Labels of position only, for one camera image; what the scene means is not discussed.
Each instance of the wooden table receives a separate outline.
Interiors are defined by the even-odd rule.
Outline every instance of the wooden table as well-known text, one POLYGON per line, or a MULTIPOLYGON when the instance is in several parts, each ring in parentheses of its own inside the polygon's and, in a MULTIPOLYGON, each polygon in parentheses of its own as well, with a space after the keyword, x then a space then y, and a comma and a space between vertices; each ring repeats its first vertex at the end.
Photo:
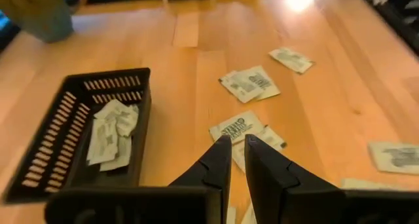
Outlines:
MULTIPOLYGON (((135 67, 152 72, 141 185, 169 184, 212 145, 209 127, 252 109, 287 157, 335 185, 419 188, 419 176, 378 172, 367 152, 369 141, 419 143, 419 65, 363 0, 141 0, 85 7, 74 26, 52 45, 21 33, 0 57, 2 189, 66 75, 135 67), (288 70, 267 54, 282 46, 315 66, 288 70), (217 82, 255 65, 280 96, 241 104, 217 82)), ((248 193, 233 163, 237 223, 248 193)), ((42 222, 42 204, 0 208, 0 223, 42 222)))

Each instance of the black plastic basket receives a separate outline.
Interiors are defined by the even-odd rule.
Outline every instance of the black plastic basket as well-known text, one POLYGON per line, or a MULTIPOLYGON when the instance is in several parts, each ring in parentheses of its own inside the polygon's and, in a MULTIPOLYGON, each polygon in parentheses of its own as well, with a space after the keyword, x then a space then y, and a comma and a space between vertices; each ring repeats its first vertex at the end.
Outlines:
POLYGON ((37 202, 66 187, 137 186, 150 115, 150 69, 71 75, 65 78, 4 195, 6 203, 37 202), (93 114, 118 99, 137 104, 128 166, 99 172, 87 166, 93 114))

